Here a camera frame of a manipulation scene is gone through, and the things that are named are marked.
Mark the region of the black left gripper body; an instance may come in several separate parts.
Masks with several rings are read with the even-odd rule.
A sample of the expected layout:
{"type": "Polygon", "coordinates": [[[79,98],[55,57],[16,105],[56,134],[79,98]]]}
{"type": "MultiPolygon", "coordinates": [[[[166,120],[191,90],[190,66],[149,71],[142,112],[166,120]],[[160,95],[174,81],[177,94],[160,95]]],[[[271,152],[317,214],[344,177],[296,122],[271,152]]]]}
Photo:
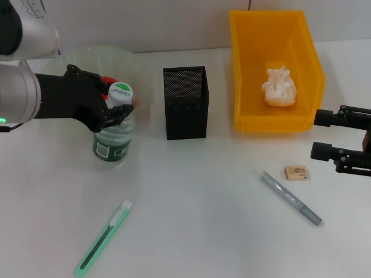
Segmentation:
{"type": "Polygon", "coordinates": [[[99,74],[69,64],[62,76],[36,74],[41,89],[37,119],[75,119],[90,131],[100,131],[100,115],[107,108],[96,83],[99,74]]]}

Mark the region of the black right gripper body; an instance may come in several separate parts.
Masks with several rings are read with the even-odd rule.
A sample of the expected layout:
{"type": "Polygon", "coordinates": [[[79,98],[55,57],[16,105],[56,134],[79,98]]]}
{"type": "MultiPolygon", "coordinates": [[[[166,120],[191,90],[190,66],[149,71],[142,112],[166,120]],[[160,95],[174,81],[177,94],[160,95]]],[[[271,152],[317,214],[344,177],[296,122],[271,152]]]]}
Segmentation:
{"type": "Polygon", "coordinates": [[[364,153],[371,153],[371,129],[368,129],[362,141],[362,150],[364,153]]]}

